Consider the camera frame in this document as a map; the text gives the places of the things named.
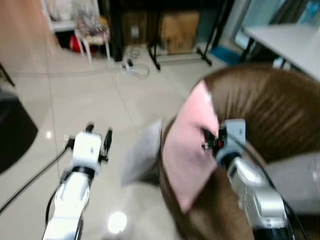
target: blue object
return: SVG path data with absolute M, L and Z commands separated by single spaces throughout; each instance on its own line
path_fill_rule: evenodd
M 234 51 L 231 51 L 223 46 L 217 46 L 215 49 L 210 51 L 216 58 L 221 59 L 229 65 L 234 65 L 239 62 L 240 55 Z

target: tiled floor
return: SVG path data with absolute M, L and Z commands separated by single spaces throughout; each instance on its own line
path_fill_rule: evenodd
M 55 47 L 41 20 L 39 2 L 31 2 L 24 6 L 15 1 L 16 5 L 12 6 L 11 1 L 5 0 L 6 11 L 0 12 L 3 18 L 1 31 L 4 29 L 3 33 L 6 33 L 0 38 L 1 50 L 5 46 L 5 51 L 0 52 L 0 60 L 16 88 L 2 81 L 0 84 L 3 89 L 18 94 L 39 129 L 28 152 L 0 175 L 0 206 L 60 151 L 64 146 L 64 135 L 74 135 L 93 121 L 95 131 L 101 134 L 112 127 L 113 140 L 109 163 L 102 165 L 101 175 L 92 184 L 82 239 L 114 239 L 107 229 L 108 217 L 114 211 L 123 211 L 128 216 L 129 230 L 121 239 L 180 239 L 160 189 L 141 183 L 121 188 L 119 165 L 126 149 L 147 124 L 158 118 L 170 119 L 201 77 L 225 65 L 213 59 L 212 67 L 204 62 L 171 64 L 164 65 L 158 72 L 144 48 L 135 62 L 149 66 L 150 75 L 146 79 L 115 72 L 115 68 L 120 68 L 105 59 L 94 59 L 89 65 L 87 58 Z M 23 16 L 32 19 L 27 24 L 16 21 L 10 25 L 8 19 L 11 19 L 11 13 L 16 13 L 15 7 L 37 11 Z M 53 74 L 73 72 L 77 74 Z M 68 153 L 0 215 L 0 239 L 41 239 L 46 204 L 70 160 L 71 153 Z

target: pink cloth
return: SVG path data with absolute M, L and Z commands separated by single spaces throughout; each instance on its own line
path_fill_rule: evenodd
M 183 213 L 190 210 L 217 167 L 212 152 L 202 148 L 201 127 L 216 136 L 219 131 L 210 96 L 201 80 L 179 111 L 163 147 L 164 169 Z

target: black cable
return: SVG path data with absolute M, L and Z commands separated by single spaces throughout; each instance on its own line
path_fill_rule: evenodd
M 269 184 L 271 185 L 271 187 L 274 188 L 275 190 L 277 190 L 276 186 L 274 185 L 274 183 L 272 182 L 271 178 L 269 177 L 267 171 L 264 169 L 264 167 L 261 165 L 261 163 L 255 158 L 255 156 L 250 152 L 250 150 L 245 145 L 243 145 L 241 142 L 239 142 L 238 139 L 235 136 L 233 136 L 232 134 L 228 133 L 227 136 L 230 137 L 236 144 L 238 144 L 240 147 L 243 148 L 243 150 L 250 156 L 250 158 L 254 161 L 254 163 L 259 166 L 259 168 L 261 169 L 261 171 L 265 175 L 265 177 L 266 177 L 267 181 L 269 182 Z M 291 208 L 291 206 L 287 203 L 287 201 L 284 200 L 283 197 L 282 197 L 282 200 L 283 200 L 283 203 L 284 203 L 285 212 L 287 214 L 289 212 L 290 215 L 293 216 L 293 218 L 296 221 L 296 223 L 298 224 L 298 226 L 299 226 L 299 228 L 300 228 L 305 240 L 310 240 L 305 228 L 303 227 L 303 225 L 302 225 L 302 223 L 301 223 L 301 221 L 300 221 L 300 219 L 298 217 L 298 215 Z
M 51 206 L 51 202 L 52 200 L 54 199 L 54 196 L 56 195 L 56 192 L 57 192 L 58 188 L 56 188 L 54 190 L 54 192 L 52 193 L 47 205 L 46 205 L 46 209 L 45 209 L 45 225 L 48 224 L 48 221 L 49 221 L 49 212 L 50 212 L 50 206 Z
M 3 213 L 6 208 L 17 198 L 19 195 L 26 190 L 37 178 L 39 178 L 44 172 L 46 172 L 49 168 L 51 168 L 67 151 L 69 145 L 67 144 L 66 147 L 61 151 L 61 153 L 55 157 L 49 164 L 47 164 L 41 171 L 39 171 L 36 175 L 34 175 L 22 188 L 20 188 L 1 208 L 0 208 L 0 215 Z

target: white table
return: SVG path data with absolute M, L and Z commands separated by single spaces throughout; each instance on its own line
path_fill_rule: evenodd
M 246 27 L 250 37 L 244 60 L 254 41 L 264 45 L 286 61 L 320 82 L 320 30 L 298 24 Z

